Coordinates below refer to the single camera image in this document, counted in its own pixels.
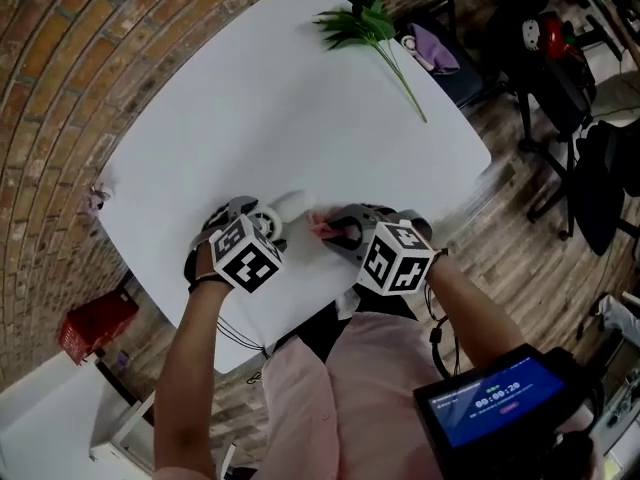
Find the white shelf unit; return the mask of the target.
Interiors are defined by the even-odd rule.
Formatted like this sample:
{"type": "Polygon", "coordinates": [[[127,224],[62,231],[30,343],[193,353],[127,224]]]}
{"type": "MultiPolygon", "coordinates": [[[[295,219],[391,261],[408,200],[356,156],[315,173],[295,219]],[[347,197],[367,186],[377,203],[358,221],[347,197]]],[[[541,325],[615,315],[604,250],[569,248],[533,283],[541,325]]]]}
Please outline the white shelf unit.
{"type": "Polygon", "coordinates": [[[0,394],[1,480],[151,480],[153,428],[91,357],[56,355],[0,394]]]}

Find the pink leafed potted plant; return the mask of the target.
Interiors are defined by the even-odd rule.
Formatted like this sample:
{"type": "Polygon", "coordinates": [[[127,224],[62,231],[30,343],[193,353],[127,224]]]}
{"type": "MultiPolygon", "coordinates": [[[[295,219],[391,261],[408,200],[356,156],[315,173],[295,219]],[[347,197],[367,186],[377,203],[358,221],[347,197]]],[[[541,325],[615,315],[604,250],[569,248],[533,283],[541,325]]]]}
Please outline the pink leafed potted plant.
{"type": "Polygon", "coordinates": [[[97,216],[112,196],[112,190],[103,183],[92,184],[84,197],[83,212],[87,215],[97,216]]]}

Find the purple cloth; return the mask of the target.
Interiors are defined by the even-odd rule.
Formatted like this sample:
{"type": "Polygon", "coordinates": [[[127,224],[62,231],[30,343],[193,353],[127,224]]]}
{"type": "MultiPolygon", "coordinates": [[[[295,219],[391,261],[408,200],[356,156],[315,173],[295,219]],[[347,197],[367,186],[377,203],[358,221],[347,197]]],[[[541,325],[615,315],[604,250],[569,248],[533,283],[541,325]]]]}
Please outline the purple cloth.
{"type": "Polygon", "coordinates": [[[415,23],[408,25],[408,31],[414,37],[416,52],[428,66],[428,71],[449,75],[460,69],[458,60],[434,33],[415,23]]]}

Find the green leafy sprig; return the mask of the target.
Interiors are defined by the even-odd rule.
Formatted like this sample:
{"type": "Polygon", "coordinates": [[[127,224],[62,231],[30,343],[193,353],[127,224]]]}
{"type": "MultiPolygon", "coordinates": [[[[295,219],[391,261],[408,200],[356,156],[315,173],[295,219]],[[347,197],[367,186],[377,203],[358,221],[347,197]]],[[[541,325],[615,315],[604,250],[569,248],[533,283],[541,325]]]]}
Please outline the green leafy sprig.
{"type": "Polygon", "coordinates": [[[350,8],[320,12],[313,23],[324,34],[328,50],[352,45],[366,45],[374,49],[397,77],[421,120],[427,123],[423,109],[395,58],[391,40],[395,38],[396,30],[382,0],[353,0],[350,8]]]}

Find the black office chair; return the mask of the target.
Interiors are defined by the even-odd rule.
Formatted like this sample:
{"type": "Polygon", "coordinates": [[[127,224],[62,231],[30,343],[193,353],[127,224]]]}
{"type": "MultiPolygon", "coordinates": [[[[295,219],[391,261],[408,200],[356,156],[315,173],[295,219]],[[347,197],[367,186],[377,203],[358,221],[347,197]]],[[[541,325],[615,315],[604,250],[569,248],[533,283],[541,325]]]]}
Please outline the black office chair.
{"type": "Polygon", "coordinates": [[[518,147],[543,157],[560,177],[557,191],[540,207],[528,210],[527,218],[534,223],[568,194],[568,175],[575,166],[572,137],[591,119],[595,81],[573,25],[549,8],[549,0],[501,0],[489,20],[487,33],[492,59],[506,75],[507,86],[517,97],[524,130],[518,147]],[[566,23],[565,30],[575,37],[575,54],[553,59],[524,47],[522,23],[543,13],[556,14],[566,23]],[[533,138],[530,98],[536,100],[557,130],[558,140],[567,144],[565,165],[556,160],[547,146],[533,138]]]}
{"type": "Polygon", "coordinates": [[[640,117],[625,126],[600,121],[577,148],[569,206],[590,249],[604,255],[618,230],[640,245],[640,223],[622,217],[627,196],[640,200],[640,117]]]}

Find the person's left hand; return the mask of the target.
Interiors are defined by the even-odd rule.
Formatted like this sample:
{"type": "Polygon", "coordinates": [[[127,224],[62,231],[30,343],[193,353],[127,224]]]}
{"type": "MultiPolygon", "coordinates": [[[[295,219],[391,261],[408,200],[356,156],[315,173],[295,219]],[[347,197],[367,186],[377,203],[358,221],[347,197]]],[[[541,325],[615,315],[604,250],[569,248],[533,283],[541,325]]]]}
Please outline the person's left hand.
{"type": "Polygon", "coordinates": [[[201,242],[193,251],[192,256],[192,284],[199,284],[205,281],[213,281],[230,286],[230,283],[215,271],[211,243],[208,240],[201,242]]]}

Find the red box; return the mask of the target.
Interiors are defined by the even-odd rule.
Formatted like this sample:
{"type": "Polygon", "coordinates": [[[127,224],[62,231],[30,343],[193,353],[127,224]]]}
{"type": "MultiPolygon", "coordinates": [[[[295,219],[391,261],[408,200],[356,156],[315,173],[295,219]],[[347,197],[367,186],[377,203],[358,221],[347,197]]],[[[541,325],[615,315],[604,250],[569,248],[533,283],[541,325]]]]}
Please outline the red box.
{"type": "Polygon", "coordinates": [[[79,365],[121,335],[138,310],[139,306],[124,289],[111,291],[67,313],[59,346],[79,365]]]}

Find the person's right forearm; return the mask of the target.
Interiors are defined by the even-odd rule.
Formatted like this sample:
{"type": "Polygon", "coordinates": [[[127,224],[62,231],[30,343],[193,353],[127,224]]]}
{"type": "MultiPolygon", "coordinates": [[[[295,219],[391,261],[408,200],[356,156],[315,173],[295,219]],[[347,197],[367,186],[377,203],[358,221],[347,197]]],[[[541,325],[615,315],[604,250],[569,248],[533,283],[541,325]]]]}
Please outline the person's right forearm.
{"type": "Polygon", "coordinates": [[[438,257],[428,270],[426,283],[475,368],[486,368],[525,343],[505,310],[467,278],[450,256],[438,257]]]}

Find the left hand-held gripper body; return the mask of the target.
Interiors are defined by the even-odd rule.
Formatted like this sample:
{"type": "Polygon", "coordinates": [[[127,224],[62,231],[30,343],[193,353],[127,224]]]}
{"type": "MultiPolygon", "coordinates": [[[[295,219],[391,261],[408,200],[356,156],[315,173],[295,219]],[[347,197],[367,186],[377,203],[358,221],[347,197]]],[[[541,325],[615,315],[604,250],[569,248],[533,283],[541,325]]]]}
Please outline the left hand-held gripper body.
{"type": "Polygon", "coordinates": [[[211,243],[215,271],[230,286],[252,294],[277,274],[283,264],[282,254],[274,255],[266,238],[252,223],[248,214],[229,217],[228,203],[216,210],[192,240],[186,259],[186,280],[190,288],[193,251],[203,241],[211,243]]]}

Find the person's pink shirt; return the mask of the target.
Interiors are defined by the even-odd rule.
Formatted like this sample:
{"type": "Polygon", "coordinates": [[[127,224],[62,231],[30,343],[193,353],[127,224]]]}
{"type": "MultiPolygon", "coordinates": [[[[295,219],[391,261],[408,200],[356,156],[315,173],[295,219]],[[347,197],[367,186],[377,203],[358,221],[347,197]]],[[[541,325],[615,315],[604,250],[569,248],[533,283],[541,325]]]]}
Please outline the person's pink shirt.
{"type": "MultiPolygon", "coordinates": [[[[363,295],[329,344],[313,322],[262,369],[268,444],[252,480],[443,480],[413,393],[439,373],[399,297],[363,295]]],[[[207,480],[180,468],[154,480],[207,480]]]]}

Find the person's left forearm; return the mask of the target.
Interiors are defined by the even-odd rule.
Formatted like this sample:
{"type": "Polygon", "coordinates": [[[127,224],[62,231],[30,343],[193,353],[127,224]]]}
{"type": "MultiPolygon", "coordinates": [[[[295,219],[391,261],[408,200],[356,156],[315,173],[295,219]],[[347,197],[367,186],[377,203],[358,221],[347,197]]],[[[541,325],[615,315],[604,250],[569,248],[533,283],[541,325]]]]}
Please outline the person's left forearm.
{"type": "Polygon", "coordinates": [[[209,447],[214,357],[220,310],[230,292],[226,284],[205,281],[189,295],[155,390],[157,471],[180,468],[215,479],[209,447]]]}

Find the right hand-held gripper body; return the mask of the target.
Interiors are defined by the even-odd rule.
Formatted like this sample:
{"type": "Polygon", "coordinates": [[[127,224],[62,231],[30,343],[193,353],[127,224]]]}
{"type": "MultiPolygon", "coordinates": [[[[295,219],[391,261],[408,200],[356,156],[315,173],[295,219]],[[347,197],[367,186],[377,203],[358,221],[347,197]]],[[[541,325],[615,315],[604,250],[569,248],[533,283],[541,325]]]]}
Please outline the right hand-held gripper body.
{"type": "Polygon", "coordinates": [[[388,215],[376,224],[357,283],[381,296],[419,291],[435,259],[431,227],[414,210],[388,215]]]}

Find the red and white helmet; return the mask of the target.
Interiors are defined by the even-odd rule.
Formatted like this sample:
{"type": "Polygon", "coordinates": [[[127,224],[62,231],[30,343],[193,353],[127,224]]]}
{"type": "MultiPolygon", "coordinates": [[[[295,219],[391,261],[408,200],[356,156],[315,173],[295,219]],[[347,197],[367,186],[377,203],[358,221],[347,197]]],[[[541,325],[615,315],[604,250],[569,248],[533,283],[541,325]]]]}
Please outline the red and white helmet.
{"type": "Polygon", "coordinates": [[[521,26],[524,47],[553,59],[575,54],[575,37],[565,30],[565,25],[553,13],[543,13],[534,19],[525,20],[521,26]]]}

